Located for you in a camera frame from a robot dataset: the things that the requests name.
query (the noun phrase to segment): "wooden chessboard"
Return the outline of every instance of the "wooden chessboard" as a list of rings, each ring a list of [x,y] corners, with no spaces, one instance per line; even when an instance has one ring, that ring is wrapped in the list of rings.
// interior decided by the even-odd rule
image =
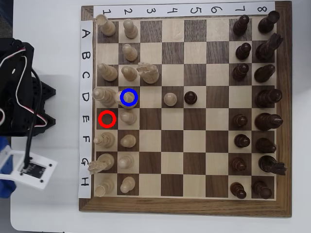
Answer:
[[[204,215],[291,216],[291,89],[292,89],[292,20],[291,4],[276,2],[280,21],[272,32],[261,34],[257,25],[264,16],[250,16],[248,29],[236,37],[233,24],[238,16],[225,17],[171,17],[133,19],[138,36],[129,39],[124,34],[123,19],[110,18],[116,33],[104,36],[95,24],[92,7],[82,7],[82,20],[93,20],[93,88],[109,87],[114,91],[132,88],[137,91],[138,103],[132,109],[137,115],[133,125],[120,119],[125,111],[117,104],[105,107],[93,101],[92,137],[103,132],[115,136],[112,147],[92,146],[92,161],[103,153],[111,154],[115,163],[110,170],[92,176],[91,199],[80,199],[81,211],[150,212]],[[284,38],[283,44],[266,63],[255,56],[256,47],[268,40],[272,33]],[[235,56],[236,48],[244,42],[252,46],[251,55],[244,61]],[[138,51],[138,58],[127,61],[122,46],[130,44]],[[139,76],[128,82],[121,73],[124,66],[138,67],[138,62],[157,66],[159,79],[147,84]],[[96,71],[97,64],[105,63],[118,70],[119,76],[108,82]],[[249,72],[242,82],[232,78],[232,70],[239,63],[247,63]],[[254,79],[254,72],[266,64],[276,67],[274,75],[265,83]],[[278,88],[283,93],[280,103],[260,109],[254,103],[256,94],[264,89]],[[187,91],[194,91],[198,101],[184,102]],[[168,107],[163,97],[172,92],[177,104]],[[112,111],[116,124],[105,129],[98,123],[104,110]],[[277,130],[259,131],[254,119],[260,113],[279,114],[283,125]],[[232,118],[243,114],[249,119],[246,126],[236,128]],[[109,115],[103,123],[111,123]],[[245,134],[250,146],[238,148],[234,137]],[[120,145],[127,134],[136,137],[132,148]],[[258,160],[266,155],[255,148],[256,140],[266,137],[274,141],[277,151],[270,154],[288,168],[285,176],[262,171]],[[127,154],[134,165],[121,169],[117,161]],[[234,171],[229,162],[241,157],[246,170]],[[124,194],[120,185],[124,178],[133,177],[135,188]],[[97,197],[95,188],[106,178],[114,182],[113,191]],[[266,182],[272,190],[268,200],[252,191],[255,181]],[[239,182],[247,197],[239,200],[230,192],[230,185]]]

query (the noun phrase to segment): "white table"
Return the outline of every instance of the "white table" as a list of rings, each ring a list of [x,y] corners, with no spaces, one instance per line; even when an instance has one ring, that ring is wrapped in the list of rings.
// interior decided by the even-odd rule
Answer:
[[[186,3],[190,0],[170,0]],[[45,232],[302,232],[311,209],[311,2],[293,2],[293,217],[288,219],[78,211],[80,10],[83,5],[167,3],[167,0],[15,0],[14,38],[35,48],[34,69],[56,89],[46,112],[56,125],[33,139],[32,151],[59,162],[43,192],[18,186],[11,222],[21,231]],[[14,138],[15,150],[25,149]]]

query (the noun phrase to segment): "dark square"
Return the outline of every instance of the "dark square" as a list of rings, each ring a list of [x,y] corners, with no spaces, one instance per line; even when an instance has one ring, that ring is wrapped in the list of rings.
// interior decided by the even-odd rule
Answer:
[[[183,175],[161,174],[161,196],[182,197],[184,193]]]
[[[253,184],[257,181],[263,181],[271,189],[272,195],[269,199],[274,199],[274,176],[252,176],[252,198],[261,199],[259,194],[253,190]]]
[[[273,54],[273,56],[265,61],[260,61],[257,57],[256,57],[256,49],[259,45],[261,45],[262,43],[265,43],[267,41],[265,40],[262,40],[262,41],[259,41],[259,40],[254,40],[253,43],[252,43],[252,62],[253,63],[274,63],[274,56],[275,54]]]
[[[206,19],[185,20],[185,42],[205,42]]]
[[[140,174],[161,174],[161,152],[139,152]]]
[[[161,152],[183,152],[184,132],[183,130],[161,131]]]
[[[161,130],[160,108],[141,108],[139,114],[139,128],[141,130]]]
[[[228,197],[228,176],[206,175],[206,197],[227,198]]]
[[[135,180],[135,187],[128,193],[122,193],[120,190],[121,184],[126,177],[133,177]],[[120,174],[118,173],[117,177],[117,194],[118,195],[127,195],[127,196],[138,196],[139,195],[139,174]]]
[[[184,64],[185,86],[206,86],[206,64]]]
[[[184,153],[184,174],[205,175],[205,153]]]
[[[130,62],[128,61],[122,51],[122,47],[125,44],[119,44],[119,65],[136,65],[138,62],[140,62],[140,43],[129,43],[132,47],[136,48],[138,56],[136,60]]]
[[[229,86],[251,86],[252,85],[252,64],[248,63],[248,73],[242,81],[237,81],[232,77],[235,67],[240,64],[229,64]]]
[[[118,43],[119,42],[119,22],[115,21],[112,22],[116,26],[116,32],[112,36],[105,36],[101,30],[99,29],[99,26],[97,26],[97,43]]]
[[[136,138],[136,144],[131,148],[121,145],[121,139],[128,134]],[[139,151],[139,130],[118,130],[118,151]]]
[[[228,153],[229,131],[206,131],[206,152]]]
[[[229,41],[252,40],[252,19],[249,19],[247,30],[242,36],[237,36],[233,33],[233,25],[236,21],[238,21],[238,19],[229,19]]]
[[[183,64],[184,42],[162,43],[162,64]]]
[[[105,80],[102,74],[100,73],[100,71],[96,69],[97,70],[97,86],[119,86],[119,66],[118,65],[110,65],[110,66],[117,70],[118,77],[114,81],[109,82]]]
[[[259,150],[256,149],[256,142],[260,138],[268,138],[270,141],[274,142],[274,131],[252,131],[252,153],[261,153]]]
[[[152,43],[162,42],[162,21],[141,21],[140,42]]]
[[[206,109],[184,108],[184,130],[206,130]]]
[[[236,127],[233,124],[234,116],[241,114],[246,116],[247,124],[242,127]],[[229,108],[229,130],[252,130],[252,109],[251,108]]]
[[[106,128],[100,126],[99,122],[98,122],[98,117],[99,114],[104,111],[104,110],[109,110],[111,112],[113,112],[116,115],[117,121],[114,124],[114,126],[112,126],[111,128],[109,128],[110,130],[117,130],[118,129],[118,109],[117,108],[98,108],[97,109],[97,113],[96,113],[96,129],[98,130],[104,130]],[[110,114],[105,114],[102,117],[102,122],[106,125],[111,124],[112,123],[112,116]]]
[[[169,107],[164,103],[164,96],[167,93],[174,93],[177,96],[177,103]],[[184,87],[183,86],[163,86],[162,87],[162,108],[183,108],[184,107]]]
[[[206,108],[229,108],[229,86],[207,86]]]
[[[231,161],[234,158],[241,158],[246,164],[244,171],[237,171],[232,168]],[[252,154],[251,153],[229,153],[229,176],[251,176],[252,175]]]
[[[229,63],[229,41],[207,42],[207,63]]]

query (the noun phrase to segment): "white pawn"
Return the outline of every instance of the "white pawn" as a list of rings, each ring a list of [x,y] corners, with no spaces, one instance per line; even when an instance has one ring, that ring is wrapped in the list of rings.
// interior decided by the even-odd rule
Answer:
[[[121,139],[121,146],[131,148],[136,145],[135,136],[128,134]]]
[[[177,103],[177,96],[174,93],[166,93],[164,103],[169,107],[174,106]]]
[[[126,177],[121,184],[120,190],[122,193],[128,193],[129,191],[133,190],[135,184],[136,182],[133,177]]]

